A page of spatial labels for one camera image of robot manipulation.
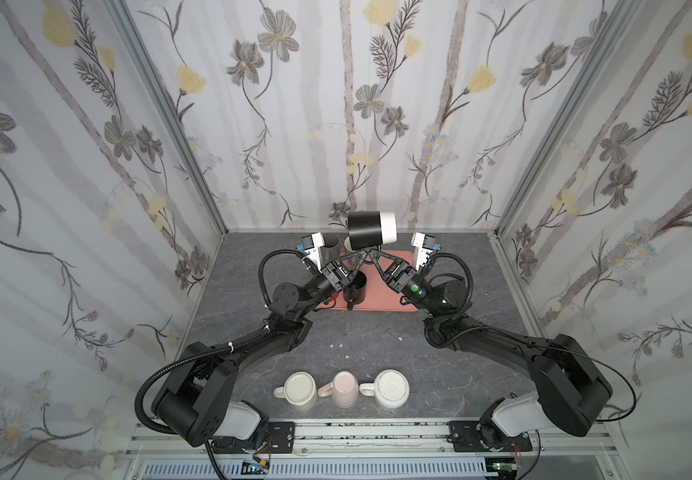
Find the small grey mug white inside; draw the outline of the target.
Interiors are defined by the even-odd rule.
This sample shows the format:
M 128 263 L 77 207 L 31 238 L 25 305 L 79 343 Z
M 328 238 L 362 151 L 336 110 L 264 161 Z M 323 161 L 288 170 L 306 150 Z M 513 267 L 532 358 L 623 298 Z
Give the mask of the small grey mug white inside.
M 353 252 L 355 251 L 355 249 L 354 249 L 353 246 L 352 246 L 351 237 L 350 237 L 350 236 L 347 236 L 347 237 L 346 237 L 346 239 L 344 240 L 343 246 L 344 246 L 344 249 L 345 249 L 348 253 L 353 253 Z

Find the tall grey mug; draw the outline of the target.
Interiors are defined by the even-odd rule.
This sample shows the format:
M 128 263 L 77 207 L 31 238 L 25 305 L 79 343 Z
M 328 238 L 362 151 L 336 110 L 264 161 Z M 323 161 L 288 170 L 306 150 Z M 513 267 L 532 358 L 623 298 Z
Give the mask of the tall grey mug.
M 336 233 L 325 232 L 323 246 L 320 249 L 320 257 L 323 265 L 331 263 L 341 257 L 342 239 Z

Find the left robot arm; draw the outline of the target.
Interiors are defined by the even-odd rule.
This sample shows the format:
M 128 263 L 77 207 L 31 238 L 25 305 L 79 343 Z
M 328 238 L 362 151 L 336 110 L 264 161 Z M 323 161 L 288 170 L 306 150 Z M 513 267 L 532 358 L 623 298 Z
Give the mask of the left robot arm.
M 266 263 L 280 255 L 294 254 L 312 278 L 299 285 L 279 284 L 270 292 L 265 286 Z M 146 428 L 177 435 L 192 447 L 217 440 L 242 449 L 259 449 L 268 441 L 268 416 L 246 401 L 233 400 L 237 380 L 247 370 L 300 346 L 312 328 L 306 317 L 322 303 L 342 292 L 371 259 L 370 250 L 318 267 L 292 249 L 266 255 L 259 265 L 259 284 L 269 315 L 264 325 L 236 340 L 207 346 L 188 345 L 180 358 L 153 373 L 134 398 L 134 412 Z

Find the pink mug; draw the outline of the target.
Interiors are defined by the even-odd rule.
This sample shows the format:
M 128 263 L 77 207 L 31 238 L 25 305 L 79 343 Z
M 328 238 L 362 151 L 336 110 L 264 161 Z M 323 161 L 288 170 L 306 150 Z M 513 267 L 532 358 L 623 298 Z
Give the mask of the pink mug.
M 353 407 L 360 396 L 360 384 L 356 376 L 348 371 L 338 372 L 326 385 L 318 389 L 320 398 L 330 398 L 342 409 Z

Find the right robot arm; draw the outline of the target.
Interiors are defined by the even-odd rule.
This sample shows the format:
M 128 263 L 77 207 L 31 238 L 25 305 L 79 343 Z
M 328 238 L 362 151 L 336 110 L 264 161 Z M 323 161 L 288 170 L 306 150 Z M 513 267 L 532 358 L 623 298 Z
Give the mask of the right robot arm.
M 397 256 L 390 260 L 378 273 L 388 288 L 425 313 L 429 345 L 483 356 L 534 384 L 533 392 L 500 398 L 485 411 L 475 429 L 476 443 L 497 451 L 524 433 L 545 428 L 574 437 L 590 432 L 614 390 L 573 337 L 520 335 L 469 315 L 474 279 L 458 255 L 434 253 L 420 268 Z

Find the black mug white base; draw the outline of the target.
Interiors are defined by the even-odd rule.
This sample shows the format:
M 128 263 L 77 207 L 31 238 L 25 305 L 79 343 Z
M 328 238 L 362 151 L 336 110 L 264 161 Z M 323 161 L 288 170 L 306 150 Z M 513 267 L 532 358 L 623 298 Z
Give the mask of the black mug white base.
M 354 211 L 347 215 L 352 250 L 395 243 L 398 240 L 396 215 L 389 211 Z

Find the cream mug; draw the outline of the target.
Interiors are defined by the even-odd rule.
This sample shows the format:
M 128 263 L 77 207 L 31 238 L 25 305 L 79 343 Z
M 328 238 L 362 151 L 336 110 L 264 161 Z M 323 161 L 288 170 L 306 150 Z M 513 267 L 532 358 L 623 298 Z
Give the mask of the cream mug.
M 318 388 L 311 374 L 295 372 L 286 379 L 283 386 L 274 389 L 273 396 L 286 400 L 299 411 L 308 411 L 317 402 Z

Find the white ribbed mug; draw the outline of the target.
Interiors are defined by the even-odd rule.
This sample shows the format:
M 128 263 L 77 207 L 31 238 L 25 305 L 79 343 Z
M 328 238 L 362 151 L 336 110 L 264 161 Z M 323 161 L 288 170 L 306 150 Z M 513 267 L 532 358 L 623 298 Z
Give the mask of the white ribbed mug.
M 360 384 L 359 391 L 364 396 L 375 398 L 383 408 L 398 409 L 409 399 L 410 385 L 404 374 L 387 369 L 380 372 L 373 382 Z

